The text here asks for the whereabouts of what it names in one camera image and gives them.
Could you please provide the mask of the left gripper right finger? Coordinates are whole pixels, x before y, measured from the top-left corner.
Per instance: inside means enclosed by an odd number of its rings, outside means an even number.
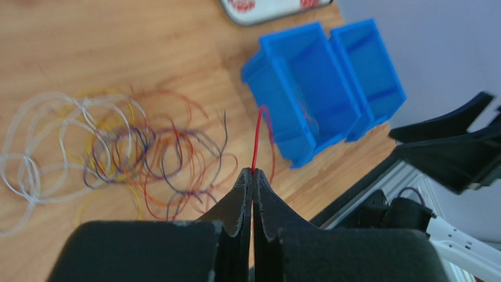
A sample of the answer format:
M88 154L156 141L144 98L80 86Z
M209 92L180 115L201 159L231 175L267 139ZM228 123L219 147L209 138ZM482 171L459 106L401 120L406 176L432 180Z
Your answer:
M424 231L322 230L290 208L261 169L253 171L256 281L447 281Z

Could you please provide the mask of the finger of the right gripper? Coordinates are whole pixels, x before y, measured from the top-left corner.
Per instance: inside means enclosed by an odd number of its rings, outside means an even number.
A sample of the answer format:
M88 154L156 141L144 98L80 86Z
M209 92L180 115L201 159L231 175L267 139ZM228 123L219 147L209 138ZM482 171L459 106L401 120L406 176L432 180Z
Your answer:
M455 194L500 180L500 115L484 128L467 130L464 135L399 143L398 158Z
M392 129L389 137L401 143L415 143L464 135L470 125L494 100L486 91L479 92L463 106L445 115Z

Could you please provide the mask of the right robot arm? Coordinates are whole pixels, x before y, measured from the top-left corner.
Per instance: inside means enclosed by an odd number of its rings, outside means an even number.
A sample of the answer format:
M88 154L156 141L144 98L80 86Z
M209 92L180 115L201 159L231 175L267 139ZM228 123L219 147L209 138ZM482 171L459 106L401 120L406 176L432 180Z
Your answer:
M448 266L483 281L500 280L500 251L448 223L432 196L438 185L455 195L500 179L500 117L477 131L469 126L494 100L480 92L445 115L392 129L395 162L349 205L345 228L415 229Z

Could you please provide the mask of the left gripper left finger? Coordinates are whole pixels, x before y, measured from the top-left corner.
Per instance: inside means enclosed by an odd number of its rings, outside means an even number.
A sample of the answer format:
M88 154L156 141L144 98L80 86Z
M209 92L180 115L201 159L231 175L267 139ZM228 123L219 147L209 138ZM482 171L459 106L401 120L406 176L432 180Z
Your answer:
M247 281L253 177L194 221L90 221L67 239L49 281Z

